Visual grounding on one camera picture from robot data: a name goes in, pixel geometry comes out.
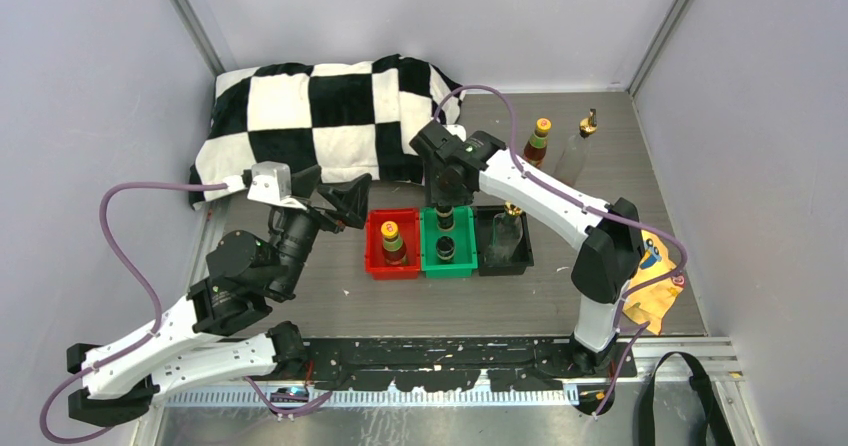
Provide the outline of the red label spice jar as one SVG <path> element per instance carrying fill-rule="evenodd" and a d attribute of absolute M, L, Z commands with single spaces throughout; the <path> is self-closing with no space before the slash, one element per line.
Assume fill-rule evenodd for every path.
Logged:
<path fill-rule="evenodd" d="M 446 205 L 437 205 L 434 208 L 437 217 L 438 229 L 442 232 L 450 232 L 455 227 L 455 208 Z"/>

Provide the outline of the green label spice jar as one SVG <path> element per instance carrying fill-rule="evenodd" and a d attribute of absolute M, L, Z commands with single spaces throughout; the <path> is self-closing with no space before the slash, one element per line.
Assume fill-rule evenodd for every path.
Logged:
<path fill-rule="evenodd" d="M 456 243 L 450 236 L 441 236 L 435 243 L 435 251 L 440 264 L 452 263 L 456 254 Z"/>

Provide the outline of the clear glass oil bottle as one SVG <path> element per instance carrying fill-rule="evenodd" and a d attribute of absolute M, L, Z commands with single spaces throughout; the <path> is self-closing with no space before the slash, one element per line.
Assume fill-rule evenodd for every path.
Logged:
<path fill-rule="evenodd" d="M 493 217 L 491 238 L 484 255 L 487 263 L 503 265 L 510 262 L 523 239 L 521 215 L 519 207 L 506 202 L 502 211 Z"/>

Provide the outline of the yellow cap chili sauce bottle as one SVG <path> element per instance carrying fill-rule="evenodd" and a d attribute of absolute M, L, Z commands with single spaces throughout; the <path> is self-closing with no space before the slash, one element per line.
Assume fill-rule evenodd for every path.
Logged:
<path fill-rule="evenodd" d="M 547 118 L 539 118 L 533 133 L 528 138 L 522 157 L 530 165 L 541 168 L 544 158 L 547 153 L 548 136 L 552 128 L 552 123 Z"/>

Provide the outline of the brown sauce glass bottle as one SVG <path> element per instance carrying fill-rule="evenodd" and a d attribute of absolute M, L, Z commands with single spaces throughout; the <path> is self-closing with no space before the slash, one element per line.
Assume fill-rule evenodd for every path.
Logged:
<path fill-rule="evenodd" d="M 572 134 L 561 154 L 554 171 L 554 177 L 563 184 L 574 187 L 581 174 L 591 147 L 591 138 L 597 131 L 597 112 L 590 108 L 577 131 Z"/>

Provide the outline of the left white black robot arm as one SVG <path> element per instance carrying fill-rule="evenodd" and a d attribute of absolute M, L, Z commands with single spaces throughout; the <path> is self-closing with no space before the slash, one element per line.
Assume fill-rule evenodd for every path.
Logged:
<path fill-rule="evenodd" d="M 269 207 L 269 238 L 236 230 L 206 257 L 208 274 L 171 307 L 154 307 L 151 323 L 104 346 L 78 343 L 67 368 L 81 386 L 68 397 L 70 418 L 114 427 L 140 418 L 195 386 L 241 377 L 298 378 L 310 365 L 300 331 L 282 322 L 248 339 L 241 333 L 290 301 L 320 232 L 361 229 L 372 177 L 338 185 L 317 166 L 292 173 L 262 162 L 210 185 L 245 192 Z"/>

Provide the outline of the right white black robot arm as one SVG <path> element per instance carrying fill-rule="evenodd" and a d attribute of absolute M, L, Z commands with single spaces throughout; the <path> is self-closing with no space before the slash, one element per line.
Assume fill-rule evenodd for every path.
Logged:
<path fill-rule="evenodd" d="M 497 197 L 544 223 L 576 251 L 571 281 L 581 299 L 570 358 L 580 374 L 598 375 L 610 364 L 618 307 L 645 252 L 636 206 L 624 198 L 608 203 L 579 193 L 483 131 L 461 139 L 432 121 L 410 145 L 437 202 L 461 205 L 477 192 Z"/>

